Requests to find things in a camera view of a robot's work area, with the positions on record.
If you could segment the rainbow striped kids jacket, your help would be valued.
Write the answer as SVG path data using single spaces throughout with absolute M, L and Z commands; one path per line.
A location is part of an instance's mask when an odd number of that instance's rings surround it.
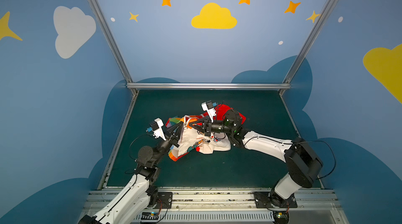
M 240 128 L 246 117 L 225 104 L 207 101 L 202 103 L 204 111 L 201 115 L 185 115 L 182 118 L 170 118 L 167 127 L 183 123 L 178 147 L 172 146 L 169 158 L 177 161 L 190 151 L 212 154 L 215 151 L 229 151 L 231 144 L 228 135 L 233 133 L 232 127 Z

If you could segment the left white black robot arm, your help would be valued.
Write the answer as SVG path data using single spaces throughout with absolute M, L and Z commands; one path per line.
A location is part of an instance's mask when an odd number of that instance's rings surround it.
M 143 210 L 154 206 L 158 197 L 154 186 L 160 174 L 158 163 L 169 153 L 171 146 L 179 146 L 184 123 L 180 121 L 163 130 L 157 122 L 151 129 L 159 140 L 155 147 L 144 146 L 136 158 L 137 167 L 127 185 L 103 209 L 94 216 L 85 215 L 80 224 L 129 224 Z

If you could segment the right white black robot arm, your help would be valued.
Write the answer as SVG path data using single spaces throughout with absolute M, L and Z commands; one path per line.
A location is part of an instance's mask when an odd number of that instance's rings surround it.
M 277 139 L 246 129 L 236 110 L 227 111 L 223 120 L 206 117 L 189 125 L 206 137 L 224 133 L 233 146 L 265 153 L 286 164 L 287 173 L 268 194 L 268 208 L 296 208 L 294 194 L 301 188 L 312 188 L 320 179 L 323 161 L 310 146 L 311 141 Z

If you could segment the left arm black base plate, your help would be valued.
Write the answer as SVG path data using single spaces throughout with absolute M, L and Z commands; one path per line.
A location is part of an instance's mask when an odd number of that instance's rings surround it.
M 154 192 L 150 196 L 148 209 L 171 209 L 173 201 L 172 192 Z

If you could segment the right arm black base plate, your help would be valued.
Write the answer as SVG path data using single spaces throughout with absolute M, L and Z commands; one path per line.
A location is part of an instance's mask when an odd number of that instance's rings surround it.
M 276 193 L 271 192 L 253 192 L 256 208 L 297 208 L 295 195 L 292 194 L 289 198 L 283 199 Z

